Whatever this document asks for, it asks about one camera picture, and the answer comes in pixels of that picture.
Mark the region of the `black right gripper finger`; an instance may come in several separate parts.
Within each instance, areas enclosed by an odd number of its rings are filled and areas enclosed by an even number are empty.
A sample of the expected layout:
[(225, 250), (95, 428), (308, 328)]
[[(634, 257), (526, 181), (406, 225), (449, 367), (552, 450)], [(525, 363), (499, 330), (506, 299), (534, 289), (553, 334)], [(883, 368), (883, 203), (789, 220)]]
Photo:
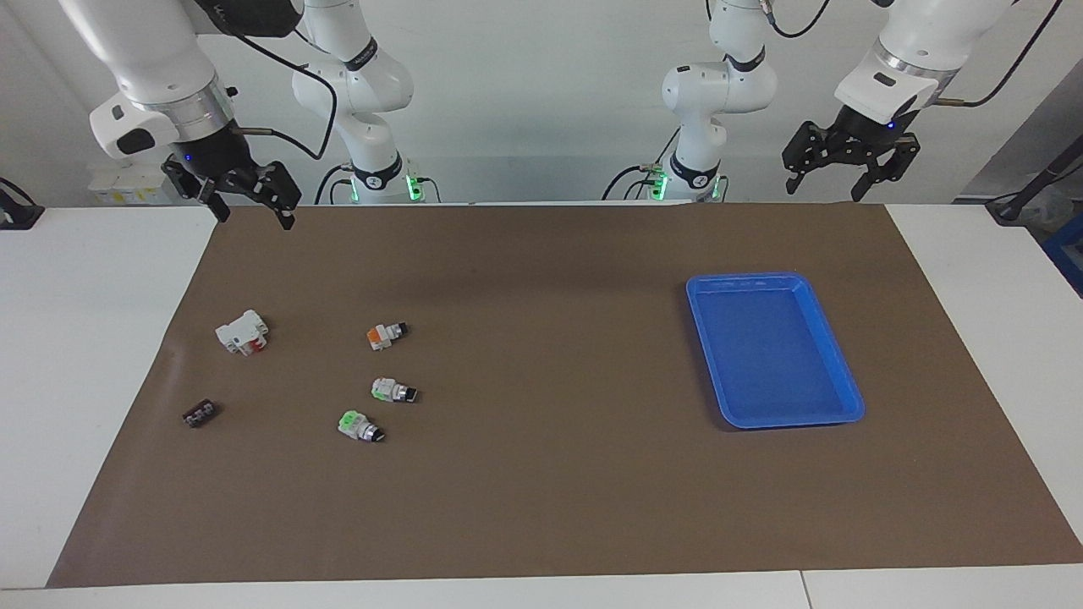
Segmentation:
[(301, 192), (282, 161), (270, 161), (242, 169), (242, 193), (248, 200), (271, 209), (285, 231), (295, 224), (295, 208), (301, 200)]
[(209, 209), (217, 222), (227, 222), (229, 216), (231, 216), (229, 205), (217, 192), (212, 178), (201, 180), (201, 178), (190, 173), (190, 170), (181, 161), (164, 161), (162, 172), (169, 178), (170, 184), (177, 190), (179, 196), (186, 200), (197, 200), (198, 204)]

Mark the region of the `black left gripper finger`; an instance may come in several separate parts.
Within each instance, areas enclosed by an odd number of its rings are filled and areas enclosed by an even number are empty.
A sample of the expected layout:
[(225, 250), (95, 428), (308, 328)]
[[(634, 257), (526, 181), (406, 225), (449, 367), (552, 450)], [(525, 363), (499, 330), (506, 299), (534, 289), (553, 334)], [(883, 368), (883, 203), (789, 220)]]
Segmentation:
[(805, 176), (837, 161), (838, 131), (815, 124), (801, 124), (790, 143), (782, 150), (782, 161), (790, 171), (786, 193), (794, 195)]
[(859, 154), (859, 165), (864, 173), (851, 187), (851, 200), (863, 200), (870, 189), (883, 182), (897, 182), (904, 177), (909, 166), (916, 158), (921, 144), (916, 135), (902, 135), (890, 146), (863, 145)]

